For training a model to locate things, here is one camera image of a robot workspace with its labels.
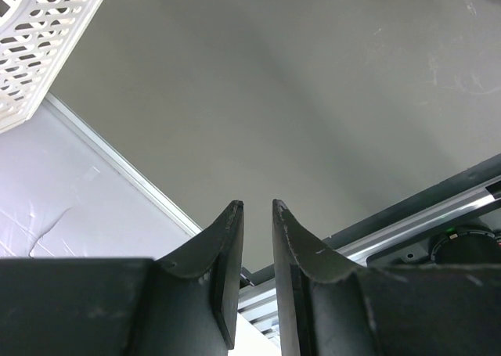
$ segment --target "perforated basket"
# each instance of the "perforated basket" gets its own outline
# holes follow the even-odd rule
[[[0,132],[29,119],[102,0],[0,0]]]

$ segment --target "gray tabletop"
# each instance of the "gray tabletop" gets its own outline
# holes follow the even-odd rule
[[[500,152],[501,0],[105,0],[52,87],[201,226],[328,236]]]

